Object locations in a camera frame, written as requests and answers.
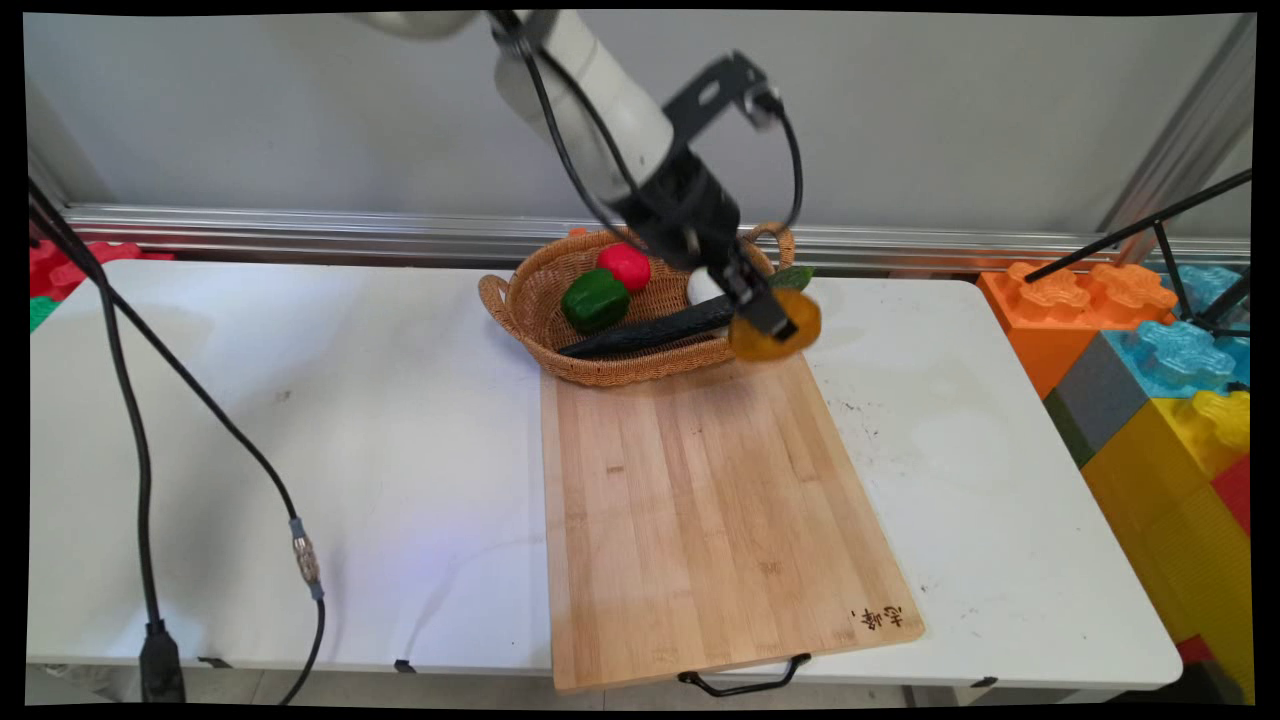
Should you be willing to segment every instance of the table leg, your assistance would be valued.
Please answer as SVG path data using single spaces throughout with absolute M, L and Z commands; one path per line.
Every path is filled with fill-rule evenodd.
M 1060 705 L 1075 705 L 1075 703 L 1088 703 L 1088 702 L 1106 702 L 1123 691 L 1075 691 L 1071 694 L 1057 701 Z
M 947 685 L 904 685 L 908 707 L 956 707 L 973 705 L 991 688 L 952 688 Z

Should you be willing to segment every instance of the orange toy block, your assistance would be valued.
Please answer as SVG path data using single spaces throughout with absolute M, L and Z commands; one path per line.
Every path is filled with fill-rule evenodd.
M 1036 268 L 1014 263 L 1004 273 L 982 273 L 978 287 L 1041 400 L 1100 329 L 1132 331 L 1143 320 L 1174 320 L 1170 310 L 1178 296 L 1140 265 L 1094 265 L 1088 275 L 1059 270 L 1027 283 Z

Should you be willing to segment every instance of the black cable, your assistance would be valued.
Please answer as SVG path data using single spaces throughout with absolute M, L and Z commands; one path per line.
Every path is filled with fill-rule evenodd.
M 540 50 L 539 55 L 548 64 L 548 67 L 556 70 L 556 74 L 559 76 L 561 81 L 570 88 L 570 92 L 573 94 L 579 104 L 586 110 L 588 115 L 590 115 L 591 123 L 595 124 L 600 137 L 604 138 L 604 145 L 609 149 L 609 155 L 613 158 L 613 164 L 617 165 L 618 173 L 622 176 L 622 181 L 627 183 L 627 190 L 630 190 L 632 195 L 645 204 L 652 214 L 658 217 L 675 214 L 676 209 L 669 205 L 666 199 L 659 197 L 655 202 L 654 197 L 649 196 L 640 188 L 635 176 L 631 174 L 631 169 L 627 167 L 626 158 L 622 156 L 622 150 L 613 138 L 613 133 L 609 131 L 609 127 L 604 123 L 604 118 L 600 115 L 600 111 L 595 108 L 595 104 L 591 102 L 591 99 L 588 97 L 586 91 L 582 90 L 582 86 L 579 85 L 577 79 L 573 78 L 573 76 L 564 69 L 564 65 L 562 65 L 559 60 L 557 60 L 545 49 Z M 782 101 L 773 95 L 763 95 L 759 100 L 767 110 L 778 117 L 782 122 L 782 129 L 787 137 L 787 147 L 791 152 L 792 193 L 791 210 L 783 224 L 791 227 L 800 215 L 800 206 L 804 201 L 804 169 L 800 160 L 800 142 L 796 138 L 795 128 L 791 126 L 791 118 L 787 117 Z M 714 229 L 707 227 L 695 227 L 695 229 L 703 233 L 716 232 Z
M 1115 245 L 1116 242 L 1132 234 L 1137 234 L 1147 228 L 1152 228 L 1155 227 L 1156 223 L 1162 223 L 1179 213 L 1190 210 L 1192 208 L 1199 205 L 1201 202 L 1207 202 L 1229 190 L 1233 190 L 1238 186 L 1251 182 L 1252 179 L 1253 179 L 1253 168 L 1242 170 L 1217 184 L 1206 187 L 1204 190 L 1197 192 L 1196 195 L 1184 197 L 1183 200 L 1174 202 L 1172 205 L 1165 208 L 1164 210 L 1157 210 L 1147 215 L 1146 218 L 1142 218 L 1140 220 L 1129 224 L 1128 227 L 1108 233 L 1085 245 L 1084 247 L 1076 250 L 1075 252 L 1071 252 L 1070 255 L 1059 258 L 1057 260 L 1053 260 L 1052 263 L 1044 265 L 1043 268 L 1039 268 L 1032 273 L 1027 273 L 1027 277 L 1023 279 L 1028 283 L 1033 283 L 1043 278 L 1044 275 L 1056 273 L 1057 270 L 1061 270 L 1068 265 L 1074 265 L 1075 263 L 1084 260 L 1089 255 L 1093 255 L 1094 252 L 1101 252 L 1102 250 Z
M 35 195 L 40 192 L 40 188 L 35 187 L 35 184 L 32 184 L 31 187 L 33 196 L 37 197 L 37 201 L 41 205 L 46 204 L 47 200 L 44 200 L 42 195 Z M 90 261 L 96 264 L 97 259 L 93 258 L 92 252 L 88 252 L 88 250 L 84 249 L 83 242 L 79 245 L 81 249 L 84 249 L 83 252 L 68 251 L 67 245 L 69 243 L 65 242 L 65 238 L 77 237 L 74 234 L 76 231 L 73 231 L 70 225 L 67 225 L 67 222 L 63 220 L 61 215 L 59 215 L 58 213 L 50 214 L 50 218 L 55 224 L 61 225 L 58 228 L 60 232 L 51 232 L 50 229 L 46 228 L 41 228 L 41 232 L 49 236 L 49 238 L 52 240 L 55 245 L 58 245 L 59 250 L 61 250 L 73 263 L 76 263 L 76 265 L 81 269 L 81 272 L 83 272 L 86 275 L 90 275 L 91 273 L 86 268 L 86 264 Z M 59 237 L 64 238 L 63 242 L 59 242 L 58 240 Z M 209 407 L 209 411 L 212 413 L 215 418 L 218 418 L 218 421 L 221 423 L 224 428 L 227 428 L 227 432 L 229 432 L 232 437 L 234 437 L 244 447 L 244 450 L 253 456 L 253 460 L 256 460 L 257 464 L 262 466 L 262 470 L 268 474 L 268 477 L 271 478 L 271 483 L 275 486 L 276 492 L 280 493 L 280 500 L 284 501 L 284 509 L 289 514 L 289 519 L 292 520 L 297 518 L 298 514 L 293 509 L 293 498 L 289 497 L 289 491 L 288 488 L 284 487 L 284 480 L 280 479 L 280 474 L 275 471 L 274 466 L 271 466 L 270 460 L 268 460 L 266 456 L 262 455 L 262 451 L 260 451 L 257 446 L 253 445 L 253 441 L 251 441 L 247 436 L 244 436 L 244 433 L 241 432 L 241 429 L 236 425 L 236 423 L 233 423 L 232 419 L 227 416 L 227 413 L 224 413 L 223 409 L 218 405 L 218 401 L 215 401 L 209 395 L 209 392 L 205 391 L 204 386 L 200 384 L 200 380 L 197 380 L 191 374 L 191 372 L 187 370 L 187 366 L 183 365 L 177 356 L 174 356 L 174 354 L 169 350 L 169 347 L 164 343 L 164 341 L 160 340 L 160 337 L 156 336 L 156 333 L 151 329 L 151 325 L 148 325 L 146 320 L 143 320 L 142 316 L 138 315 L 137 311 L 134 311 L 133 307 L 123 297 L 120 297 L 118 292 L 115 292 L 115 288 L 108 284 L 106 292 L 110 293 L 111 302 L 115 304 L 115 306 L 119 307 L 122 313 L 124 313 L 124 316 L 128 318 L 131 323 L 133 323 L 133 325 L 138 329 L 138 332 L 142 333 L 142 337 L 145 337 L 147 342 L 150 342 L 151 346 L 156 350 L 156 352 L 159 352 L 160 356 L 164 357 L 165 363 L 168 363 L 169 366 L 173 368 L 175 373 L 178 373 L 178 377 L 180 377 L 183 382 L 187 383 L 187 387 L 189 387 L 191 391 L 196 393 L 196 397 L 198 397 L 205 404 L 205 406 Z
M 164 632 L 164 621 L 160 620 L 159 602 L 155 600 L 155 577 L 151 569 L 151 538 L 150 538 L 150 495 L 151 495 L 151 461 L 150 451 L 146 446 L 146 436 L 142 430 L 142 418 L 137 413 L 137 401 L 133 398 L 132 386 L 128 383 L 128 373 L 124 369 L 124 355 L 119 341 L 119 328 L 115 322 L 115 309 L 119 307 L 122 313 L 129 319 L 131 323 L 138 329 L 140 333 L 151 343 L 151 346 L 160 354 L 161 357 L 178 373 L 178 375 L 187 383 L 187 387 L 204 401 L 205 406 L 218 418 L 224 428 L 248 451 L 250 455 L 257 460 L 259 465 L 266 471 L 275 484 L 276 491 L 280 493 L 280 500 L 284 502 L 284 507 L 289 515 L 291 524 L 297 523 L 297 512 L 293 507 L 293 500 L 289 497 L 288 488 L 284 487 L 284 482 L 280 479 L 279 473 L 271 466 L 271 462 L 265 455 L 253 445 L 252 441 L 244 436 L 243 432 L 232 421 L 227 413 L 218 405 L 218 402 L 205 391 L 198 380 L 187 370 L 187 368 L 178 360 L 177 356 L 165 346 L 164 341 L 151 329 L 150 325 L 142 319 L 137 311 L 115 291 L 114 287 L 106 279 L 106 273 L 102 269 L 101 263 L 97 258 L 88 251 L 84 242 L 76 234 L 76 231 L 67 224 L 63 217 L 52 208 L 49 199 L 40 191 L 31 178 L 28 178 L 28 192 L 29 197 L 35 200 L 40 211 L 29 213 L 31 219 L 36 223 L 41 233 L 50 238 L 70 259 L 87 277 L 92 278 L 95 284 L 99 287 L 100 296 L 104 302 L 104 315 L 108 318 L 108 338 L 111 341 L 113 346 L 113 360 L 119 355 L 116 374 L 122 375 L 120 382 L 122 391 L 125 393 L 125 406 L 131 406 L 131 421 L 137 418 L 134 425 L 134 439 L 140 443 L 140 468 L 145 468 L 145 488 L 146 492 L 140 492 L 140 507 L 138 507 L 138 544 L 140 556 L 142 559 L 142 583 L 143 583 L 143 596 L 147 596 L 147 618 L 148 618 L 148 632 L 152 628 Z M 311 667 L 315 665 L 316 655 L 320 651 L 320 643 L 324 638 L 324 624 L 325 624 L 325 606 L 323 597 L 316 597 L 316 634 L 315 641 L 311 646 L 311 653 L 307 657 L 302 671 L 298 674 L 298 679 L 294 682 L 293 688 L 280 702 L 280 705 L 288 705 L 293 696 L 302 688 L 306 683 L 308 675 L 311 674 Z
M 500 26 L 503 26 L 503 28 L 507 32 L 515 32 L 520 27 L 518 18 L 511 10 L 490 10 L 489 13 Z M 586 190 L 585 183 L 582 182 L 581 177 L 579 177 L 577 170 L 573 167 L 573 160 L 570 158 L 568 150 L 564 147 L 564 141 L 559 133 L 559 126 L 556 123 L 556 115 L 554 111 L 552 110 L 550 100 L 547 96 L 547 87 L 543 82 L 541 72 L 538 69 L 538 63 L 532 58 L 532 53 L 529 49 L 527 41 L 525 41 L 524 38 L 518 40 L 516 42 L 516 47 L 525 61 L 525 67 L 529 69 L 530 79 L 532 79 L 534 82 L 534 90 L 538 94 L 538 101 L 541 105 L 543 115 L 547 119 L 547 127 L 548 131 L 550 132 L 552 142 L 556 145 L 557 154 L 559 154 L 561 164 L 564 165 L 564 172 L 570 176 L 570 182 L 572 182 L 575 190 L 577 190 L 579 197 L 588 206 L 588 209 L 591 210 L 591 214 L 595 215 L 596 220 L 599 220 L 605 228 L 613 232 L 613 234 L 621 237 L 622 240 L 627 241 L 631 245 L 636 245 L 635 242 L 631 242 L 627 237 L 625 237 L 622 233 L 620 233 L 617 228 L 614 228 L 608 222 L 608 219 L 605 219 L 604 211 L 599 209 L 596 200 Z M 676 209 L 669 202 L 667 202 L 666 199 L 650 197 L 641 190 L 640 183 L 636 182 L 635 176 L 631 174 L 631 169 L 627 167 L 626 159 L 622 156 L 622 150 L 618 147 L 618 143 L 614 140 L 613 133 L 609 131 L 608 126 L 604 122 L 604 118 L 600 117 L 600 113 L 595 108 L 595 104 L 591 102 L 590 97 L 588 97 L 586 91 L 582 90 L 582 86 L 577 82 L 577 79 L 575 79 L 573 76 L 571 76 L 568 70 L 564 69 L 564 67 L 559 63 L 559 60 L 557 60 L 545 49 L 540 49 L 538 51 L 538 56 L 541 58 L 543 61 L 547 63 L 548 67 L 550 67 L 552 70 L 556 72 L 557 76 L 559 76 L 561 81 L 570 88 L 570 91 L 573 94 L 575 99 L 577 99 L 582 109 L 586 110 L 588 115 L 590 115 L 591 123 L 595 126 L 596 131 L 600 133 L 600 137 L 604 140 L 604 145 L 608 147 L 609 155 L 613 158 L 614 165 L 617 165 L 618 173 L 622 176 L 622 179 L 623 182 L 626 182 L 627 190 L 631 191 L 632 196 L 635 196 L 641 204 L 644 204 L 648 208 L 649 213 L 655 217 L 673 215 L 676 213 Z M 792 199 L 791 199 L 791 210 L 787 214 L 786 222 L 783 223 L 787 227 L 791 227 L 800 214 L 800 208 L 804 199 L 804 169 L 800 159 L 800 143 L 799 140 L 796 138 L 795 128 L 791 124 L 791 119 L 787 117 L 786 109 L 782 106 L 781 100 L 778 100 L 776 96 L 772 95 L 765 97 L 772 100 L 772 102 L 767 104 L 767 109 L 773 111 L 782 122 L 782 127 L 787 137 L 787 146 L 791 152 L 791 169 L 794 181 Z M 701 225 L 700 223 L 694 223 L 694 229 L 709 236 L 716 234 L 718 232 L 717 229 Z
M 307 675 L 311 674 L 311 666 L 316 664 L 316 655 L 320 652 L 320 639 L 324 638 L 324 598 L 316 600 L 316 639 L 311 643 L 311 655 L 307 656 L 307 664 L 302 666 L 302 673 L 298 674 L 298 679 L 293 682 L 293 687 L 280 701 L 280 705 L 289 705 L 293 701 L 293 696 L 298 694 L 302 689 L 302 684 L 307 682 Z
M 40 213 L 28 213 L 36 227 L 47 236 L 68 258 L 77 256 L 74 247 L 67 242 Z M 111 348 L 111 364 L 115 365 L 115 379 L 120 384 L 120 393 L 124 395 L 124 409 L 129 415 L 129 425 L 133 428 L 133 445 L 138 455 L 138 562 L 142 566 L 142 598 L 147 607 L 147 623 L 157 625 L 160 623 L 160 601 L 156 598 L 156 580 L 151 568 L 151 450 L 147 447 L 147 432 L 142 427 L 142 413 L 138 410 L 138 398 L 133 395 L 133 383 L 129 382 L 129 369 L 124 364 L 124 346 L 120 345 L 120 328 L 115 318 L 115 305 L 111 304 L 111 286 L 106 281 L 102 265 L 88 254 L 92 261 L 79 258 L 77 265 L 97 286 L 99 299 L 102 301 L 102 318 L 106 320 L 106 342 Z

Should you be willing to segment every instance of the black mounting bracket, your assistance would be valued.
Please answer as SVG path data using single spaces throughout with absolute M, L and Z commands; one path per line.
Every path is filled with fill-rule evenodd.
M 723 688 L 723 689 L 713 688 L 709 684 L 707 684 L 707 680 L 704 680 L 703 676 L 699 675 L 696 671 L 681 673 L 680 675 L 676 675 L 676 679 L 680 680 L 681 683 L 698 685 L 699 688 L 703 688 L 703 692 L 705 692 L 712 697 L 730 697 L 735 694 L 758 693 L 760 691 L 772 691 L 774 688 L 786 687 L 787 684 L 791 683 L 791 678 L 795 676 L 796 670 L 805 662 L 809 662 L 810 660 L 813 660 L 813 656 L 809 655 L 808 652 L 797 655 L 792 657 L 791 661 L 787 664 L 787 671 L 785 675 L 782 675 L 782 679 L 771 680 L 768 683 L 758 683 L 755 685 L 739 685 L 736 688 Z
M 687 146 L 730 102 L 736 104 L 758 129 L 767 127 L 772 115 L 763 111 L 755 99 L 773 92 L 768 79 L 764 70 L 737 50 L 708 65 L 662 106 L 675 131 L 671 152 Z

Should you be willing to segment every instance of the gray toy block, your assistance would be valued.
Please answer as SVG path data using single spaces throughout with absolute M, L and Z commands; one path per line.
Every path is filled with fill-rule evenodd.
M 1056 389 L 1094 452 L 1147 402 L 1147 393 L 1101 332 Z

